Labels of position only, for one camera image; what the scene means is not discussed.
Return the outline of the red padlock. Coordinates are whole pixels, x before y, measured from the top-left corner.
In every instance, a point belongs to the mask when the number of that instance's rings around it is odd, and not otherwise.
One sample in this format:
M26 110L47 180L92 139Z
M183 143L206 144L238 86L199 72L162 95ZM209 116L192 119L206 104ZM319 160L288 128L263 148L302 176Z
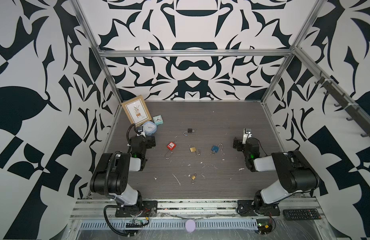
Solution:
M168 152L165 154L165 159L168 160L170 159L170 157L172 156L173 154L173 150L176 148L176 141L174 142L170 142L168 145L167 145L167 148L168 148Z

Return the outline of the small black padlock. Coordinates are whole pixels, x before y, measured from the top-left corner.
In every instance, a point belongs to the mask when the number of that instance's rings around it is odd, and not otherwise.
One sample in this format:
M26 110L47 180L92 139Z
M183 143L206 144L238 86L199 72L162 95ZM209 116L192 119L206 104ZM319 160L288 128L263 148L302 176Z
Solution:
M183 135L184 136L188 136L189 134L192 134L192 133L195 133L196 132L196 129L187 129Z

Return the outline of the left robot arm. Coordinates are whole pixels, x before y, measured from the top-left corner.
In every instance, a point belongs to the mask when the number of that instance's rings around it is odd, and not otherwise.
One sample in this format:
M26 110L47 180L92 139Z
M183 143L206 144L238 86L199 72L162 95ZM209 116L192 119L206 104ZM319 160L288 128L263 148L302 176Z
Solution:
M140 212L142 195L128 184L130 172L141 172L147 162L147 150L156 145L145 127L130 125L126 133L128 151L102 154L90 181L90 190L114 200L117 206Z

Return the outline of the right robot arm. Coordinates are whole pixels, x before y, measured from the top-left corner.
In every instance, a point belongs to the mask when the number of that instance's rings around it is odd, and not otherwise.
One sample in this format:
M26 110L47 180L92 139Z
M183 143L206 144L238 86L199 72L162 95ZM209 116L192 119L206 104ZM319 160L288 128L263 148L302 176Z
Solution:
M276 152L261 157L260 141L255 138L239 140L234 138L233 148L242 152L246 167L251 172L275 171L278 176L269 187L256 192L253 210L261 210L276 205L296 193L315 190L320 185L320 178L300 151Z

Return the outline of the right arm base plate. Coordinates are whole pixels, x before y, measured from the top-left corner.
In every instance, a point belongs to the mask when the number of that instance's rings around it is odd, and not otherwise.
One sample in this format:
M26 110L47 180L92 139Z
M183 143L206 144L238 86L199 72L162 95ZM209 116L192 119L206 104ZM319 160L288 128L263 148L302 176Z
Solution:
M242 217L256 216L280 216L281 211L278 204L255 204L254 200L238 200L236 212Z

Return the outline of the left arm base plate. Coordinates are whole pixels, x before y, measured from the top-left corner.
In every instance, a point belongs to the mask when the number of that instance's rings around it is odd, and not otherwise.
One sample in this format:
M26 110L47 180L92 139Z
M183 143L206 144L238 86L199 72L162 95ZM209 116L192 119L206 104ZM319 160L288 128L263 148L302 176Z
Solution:
M157 207L157 201L142 201L133 206L118 207L115 216L117 218L149 217L156 212Z

